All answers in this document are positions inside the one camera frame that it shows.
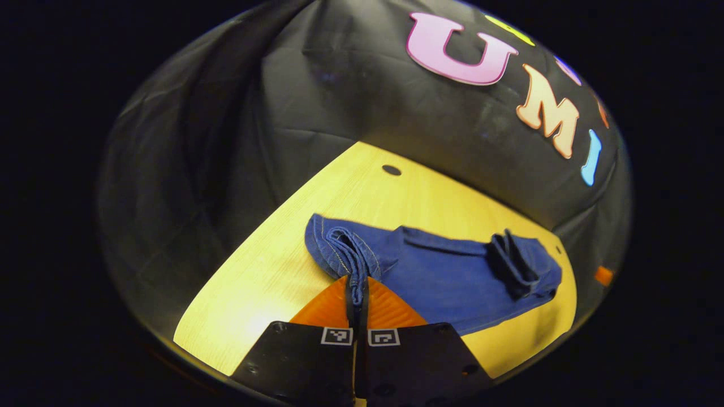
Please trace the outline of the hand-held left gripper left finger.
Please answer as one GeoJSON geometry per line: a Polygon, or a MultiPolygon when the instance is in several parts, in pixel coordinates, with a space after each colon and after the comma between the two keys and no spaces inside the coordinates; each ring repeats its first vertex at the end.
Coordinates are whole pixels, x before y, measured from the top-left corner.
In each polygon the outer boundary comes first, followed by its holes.
{"type": "Polygon", "coordinates": [[[355,307],[346,276],[290,321],[273,321],[233,381],[289,405],[353,405],[355,307]]]}

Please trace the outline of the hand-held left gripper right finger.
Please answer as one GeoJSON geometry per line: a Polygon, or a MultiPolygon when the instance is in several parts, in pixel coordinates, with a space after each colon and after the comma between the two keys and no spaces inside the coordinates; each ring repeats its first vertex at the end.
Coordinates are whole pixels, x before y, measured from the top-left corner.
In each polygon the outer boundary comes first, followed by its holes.
{"type": "Polygon", "coordinates": [[[357,396],[368,405],[461,405],[492,379],[447,322],[427,324],[373,279],[357,307],[357,396]]]}

